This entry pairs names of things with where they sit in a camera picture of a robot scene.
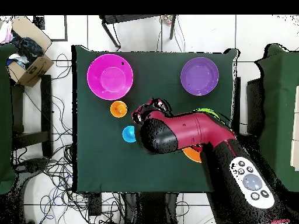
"orange cup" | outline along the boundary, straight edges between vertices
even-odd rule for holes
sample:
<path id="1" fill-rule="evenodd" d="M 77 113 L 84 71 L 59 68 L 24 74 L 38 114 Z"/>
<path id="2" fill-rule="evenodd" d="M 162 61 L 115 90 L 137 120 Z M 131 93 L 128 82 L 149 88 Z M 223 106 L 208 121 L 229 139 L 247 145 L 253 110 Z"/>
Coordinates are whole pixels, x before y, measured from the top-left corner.
<path id="1" fill-rule="evenodd" d="M 128 111 L 127 105 L 124 104 L 124 102 L 119 101 L 119 100 L 113 102 L 110 107 L 111 114 L 113 116 L 115 116 L 116 118 L 124 117 L 126 115 L 127 111 Z"/>

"cup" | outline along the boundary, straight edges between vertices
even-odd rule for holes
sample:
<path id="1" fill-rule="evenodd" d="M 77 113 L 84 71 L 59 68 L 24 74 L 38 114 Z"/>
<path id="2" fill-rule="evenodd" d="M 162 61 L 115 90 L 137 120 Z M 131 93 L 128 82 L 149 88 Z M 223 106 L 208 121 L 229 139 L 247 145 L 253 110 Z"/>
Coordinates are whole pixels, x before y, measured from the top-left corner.
<path id="1" fill-rule="evenodd" d="M 115 116 L 116 118 L 122 118 L 126 115 L 128 109 L 127 109 L 127 105 L 122 102 L 122 101 L 115 101 L 112 103 L 111 107 L 110 107 L 110 112 L 113 116 Z"/>
<path id="2" fill-rule="evenodd" d="M 129 125 L 127 127 L 125 127 L 125 129 L 123 130 L 123 139 L 126 142 L 135 142 L 135 127 L 132 125 Z"/>

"cardboard box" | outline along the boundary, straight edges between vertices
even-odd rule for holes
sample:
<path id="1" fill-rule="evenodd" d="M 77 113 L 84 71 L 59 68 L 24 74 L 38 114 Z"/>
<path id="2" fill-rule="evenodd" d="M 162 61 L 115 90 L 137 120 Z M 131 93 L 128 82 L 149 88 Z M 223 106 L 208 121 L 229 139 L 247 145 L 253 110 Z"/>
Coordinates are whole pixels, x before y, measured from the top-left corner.
<path id="1" fill-rule="evenodd" d="M 34 40 L 42 49 L 43 52 L 51 46 L 52 41 L 50 38 L 35 26 L 27 17 L 17 17 L 12 22 L 12 29 L 22 38 L 29 37 Z M 35 62 L 25 70 L 16 62 L 12 62 L 8 65 L 11 78 L 19 84 L 24 86 L 33 87 L 44 75 L 50 67 L 53 65 L 53 61 L 46 55 L 36 58 Z"/>

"purple bowl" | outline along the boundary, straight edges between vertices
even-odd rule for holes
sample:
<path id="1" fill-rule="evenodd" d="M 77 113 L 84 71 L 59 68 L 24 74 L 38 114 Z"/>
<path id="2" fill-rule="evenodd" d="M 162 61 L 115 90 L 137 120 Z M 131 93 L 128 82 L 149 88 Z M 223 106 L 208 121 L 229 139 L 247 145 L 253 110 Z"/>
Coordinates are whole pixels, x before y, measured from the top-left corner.
<path id="1" fill-rule="evenodd" d="M 105 54 L 97 57 L 87 71 L 91 91 L 104 100 L 122 98 L 131 89 L 133 71 L 121 56 Z"/>
<path id="2" fill-rule="evenodd" d="M 180 74 L 180 81 L 184 89 L 191 95 L 206 95 L 217 85 L 219 79 L 218 68 L 208 58 L 194 58 L 188 61 Z"/>

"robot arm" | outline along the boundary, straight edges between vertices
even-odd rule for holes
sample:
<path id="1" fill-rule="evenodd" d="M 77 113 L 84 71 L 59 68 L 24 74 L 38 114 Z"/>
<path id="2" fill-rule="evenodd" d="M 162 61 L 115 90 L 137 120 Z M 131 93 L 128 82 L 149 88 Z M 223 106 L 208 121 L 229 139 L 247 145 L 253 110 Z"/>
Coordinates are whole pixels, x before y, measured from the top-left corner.
<path id="1" fill-rule="evenodd" d="M 208 160 L 211 183 L 221 190 L 234 224 L 289 223 L 284 202 L 271 188 L 234 133 L 212 114 L 168 113 L 159 99 L 132 114 L 136 135 L 152 153 L 169 153 L 197 144 L 213 147 Z"/>

